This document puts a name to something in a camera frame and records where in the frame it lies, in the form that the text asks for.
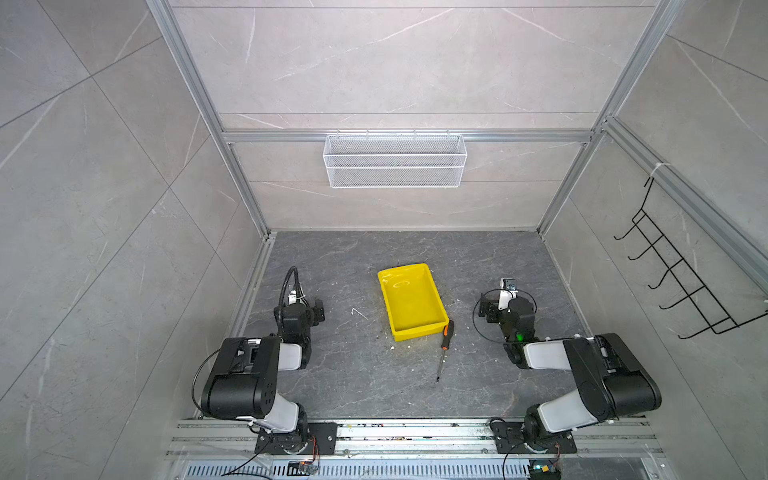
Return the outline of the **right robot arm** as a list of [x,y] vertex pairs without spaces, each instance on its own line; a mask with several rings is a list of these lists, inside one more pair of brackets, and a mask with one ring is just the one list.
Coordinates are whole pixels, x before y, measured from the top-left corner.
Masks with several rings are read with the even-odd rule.
[[526,410],[520,432],[508,438],[533,452],[554,448],[575,429],[657,410],[661,391],[622,338],[614,333],[592,337],[540,339],[535,334],[537,303],[526,294],[497,288],[496,299],[483,293],[472,320],[500,327],[502,346],[522,370],[558,370],[572,375],[575,389]]

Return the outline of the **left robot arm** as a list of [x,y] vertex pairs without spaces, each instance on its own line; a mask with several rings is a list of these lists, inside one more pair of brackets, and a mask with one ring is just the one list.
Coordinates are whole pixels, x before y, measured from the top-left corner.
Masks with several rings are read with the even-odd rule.
[[278,333],[261,338],[230,337],[212,355],[214,363],[202,392],[193,394],[204,415],[244,421],[284,440],[305,442],[305,409],[278,393],[278,374],[309,364],[311,329],[325,320],[323,302],[297,301],[274,309]]

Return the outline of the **orange black handled screwdriver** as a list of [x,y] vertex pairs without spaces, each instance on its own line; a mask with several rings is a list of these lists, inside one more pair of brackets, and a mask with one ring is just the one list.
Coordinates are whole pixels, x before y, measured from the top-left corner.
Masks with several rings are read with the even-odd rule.
[[441,356],[440,356],[439,364],[436,371],[437,382],[440,381],[442,376],[447,353],[448,353],[448,350],[450,349],[451,340],[454,335],[454,330],[455,330],[455,322],[453,320],[450,320],[442,331]]

